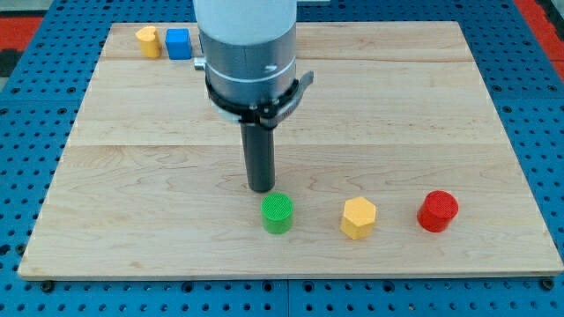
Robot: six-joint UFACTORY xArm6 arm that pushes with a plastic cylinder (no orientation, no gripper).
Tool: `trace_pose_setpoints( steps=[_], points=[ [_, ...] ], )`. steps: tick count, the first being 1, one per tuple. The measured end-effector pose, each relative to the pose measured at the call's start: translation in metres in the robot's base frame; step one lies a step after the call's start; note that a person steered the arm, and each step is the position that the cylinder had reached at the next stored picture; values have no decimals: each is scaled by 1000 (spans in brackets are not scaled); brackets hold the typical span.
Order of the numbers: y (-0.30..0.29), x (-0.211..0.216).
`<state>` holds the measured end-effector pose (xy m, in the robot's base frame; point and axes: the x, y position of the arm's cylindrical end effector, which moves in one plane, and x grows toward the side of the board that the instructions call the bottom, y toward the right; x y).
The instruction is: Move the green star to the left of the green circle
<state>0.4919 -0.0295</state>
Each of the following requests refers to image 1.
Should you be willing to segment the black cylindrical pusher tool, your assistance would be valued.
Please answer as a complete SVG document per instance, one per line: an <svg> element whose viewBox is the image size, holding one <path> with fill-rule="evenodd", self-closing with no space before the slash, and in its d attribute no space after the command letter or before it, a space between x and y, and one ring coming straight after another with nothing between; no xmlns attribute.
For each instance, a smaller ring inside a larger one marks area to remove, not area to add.
<svg viewBox="0 0 564 317"><path fill-rule="evenodd" d="M243 124L241 140L250 189L258 193L270 191L275 184L273 130Z"/></svg>

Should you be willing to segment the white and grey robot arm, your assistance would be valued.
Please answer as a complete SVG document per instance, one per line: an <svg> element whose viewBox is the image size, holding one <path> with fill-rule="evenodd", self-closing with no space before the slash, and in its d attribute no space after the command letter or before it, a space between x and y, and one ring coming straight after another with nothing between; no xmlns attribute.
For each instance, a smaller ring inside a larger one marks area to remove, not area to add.
<svg viewBox="0 0 564 317"><path fill-rule="evenodd" d="M259 112L274 114L295 79L296 0L196 0L194 11L212 104L241 126L248 185L267 192L275 183L273 129Z"/></svg>

